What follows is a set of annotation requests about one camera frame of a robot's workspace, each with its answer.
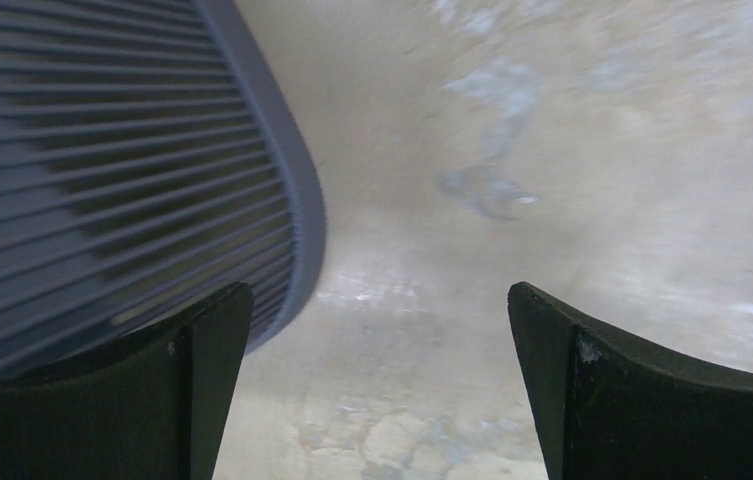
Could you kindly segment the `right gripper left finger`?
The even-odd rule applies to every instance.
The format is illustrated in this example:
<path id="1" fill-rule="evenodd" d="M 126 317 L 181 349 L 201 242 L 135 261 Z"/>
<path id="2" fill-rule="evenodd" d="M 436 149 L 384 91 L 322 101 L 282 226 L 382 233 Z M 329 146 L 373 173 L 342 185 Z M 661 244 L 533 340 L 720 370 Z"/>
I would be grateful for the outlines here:
<path id="1" fill-rule="evenodd" d="M 0 479 L 209 479 L 249 336 L 242 283 L 0 379 Z"/>

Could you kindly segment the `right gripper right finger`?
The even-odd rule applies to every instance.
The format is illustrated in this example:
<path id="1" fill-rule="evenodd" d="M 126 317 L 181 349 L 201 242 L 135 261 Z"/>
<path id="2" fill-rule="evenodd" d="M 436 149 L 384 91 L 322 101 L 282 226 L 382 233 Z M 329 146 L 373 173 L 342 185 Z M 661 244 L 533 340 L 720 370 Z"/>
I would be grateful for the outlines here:
<path id="1" fill-rule="evenodd" d="M 521 282 L 508 315 L 551 479 L 753 479 L 753 373 L 671 350 Z"/>

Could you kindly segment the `grey plastic basket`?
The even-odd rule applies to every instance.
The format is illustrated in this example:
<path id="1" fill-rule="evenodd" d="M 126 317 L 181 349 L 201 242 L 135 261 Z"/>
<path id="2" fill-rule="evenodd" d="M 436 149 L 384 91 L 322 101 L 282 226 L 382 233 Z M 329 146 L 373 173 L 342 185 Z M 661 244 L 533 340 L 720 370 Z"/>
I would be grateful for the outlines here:
<path id="1" fill-rule="evenodd" d="M 0 378 L 230 282 L 248 349 L 313 295 L 315 164 L 232 1 L 0 1 Z"/>

